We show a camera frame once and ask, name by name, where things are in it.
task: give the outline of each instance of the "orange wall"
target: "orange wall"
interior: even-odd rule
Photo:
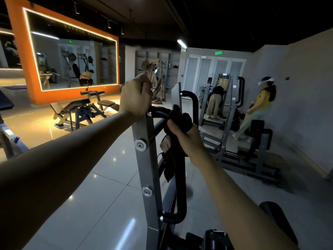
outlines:
[[[29,40],[29,32],[25,21],[23,8],[39,12],[47,16],[51,16],[63,22],[81,27],[82,29],[112,38],[117,41],[117,63],[118,63],[118,84],[116,85],[103,85],[93,87],[93,90],[104,90],[105,93],[119,91],[119,39],[116,36],[85,25],[74,19],[63,16],[59,13],[53,12],[36,4],[31,5],[27,0],[5,0],[10,22],[15,35],[16,45],[19,52],[24,77],[27,83],[28,93],[31,104],[42,105],[60,101],[67,101],[71,99],[80,98],[80,91],[84,91],[85,87],[62,89],[55,91],[42,91],[39,83],[39,73],[35,64],[33,48]]]

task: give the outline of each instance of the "gray pants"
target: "gray pants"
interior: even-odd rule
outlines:
[[[214,118],[217,117],[217,113],[219,111],[219,105],[220,105],[221,100],[222,100],[222,96],[219,95],[219,94],[212,94],[210,96],[209,103],[208,103],[208,108],[207,108],[207,112],[206,112],[207,117],[209,117],[211,115],[213,107],[214,107],[213,117]]]
[[[262,120],[265,116],[267,109],[255,110],[250,114],[246,114],[243,123],[240,125],[239,130],[233,135],[234,138],[240,138],[244,134],[247,128],[251,126],[252,120]]]

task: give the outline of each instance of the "person bending over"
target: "person bending over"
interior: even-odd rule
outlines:
[[[91,76],[93,75],[94,70],[90,69],[89,71],[83,72],[80,75],[80,86],[91,86],[93,84],[93,80],[91,79]]]
[[[206,112],[208,118],[211,118],[210,115],[213,111],[213,107],[214,107],[213,118],[217,118],[217,113],[221,106],[220,104],[222,102],[222,98],[223,98],[224,94],[225,94],[225,91],[221,86],[216,86],[215,88],[213,88],[212,95],[209,98],[209,103],[208,103],[207,112]]]
[[[152,83],[141,74],[125,83],[117,114],[47,142],[0,164],[0,249],[18,250],[73,194],[114,141],[144,116]],[[235,250],[296,250],[296,245],[217,166],[198,126],[170,130],[203,175]]]
[[[240,140],[244,132],[251,126],[252,120],[262,120],[266,114],[267,108],[276,96],[276,87],[274,84],[274,78],[266,76],[261,79],[259,85],[262,87],[260,94],[257,96],[257,100],[254,105],[246,111],[246,115],[239,130],[232,136],[236,140]]]

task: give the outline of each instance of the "hand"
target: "hand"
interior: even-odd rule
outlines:
[[[167,125],[170,131],[177,136],[181,147],[192,163],[200,169],[205,164],[205,161],[211,157],[202,142],[198,126],[193,124],[193,127],[187,133],[183,133],[174,121],[169,120]]]
[[[120,95],[119,111],[131,112],[140,118],[152,105],[152,83],[147,75],[140,74],[125,83]]]

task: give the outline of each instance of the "shoe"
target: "shoe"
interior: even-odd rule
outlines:
[[[240,138],[238,138],[238,137],[235,136],[235,133],[234,133],[232,136],[233,136],[233,138],[234,138],[235,140],[237,140],[237,141],[240,140]]]

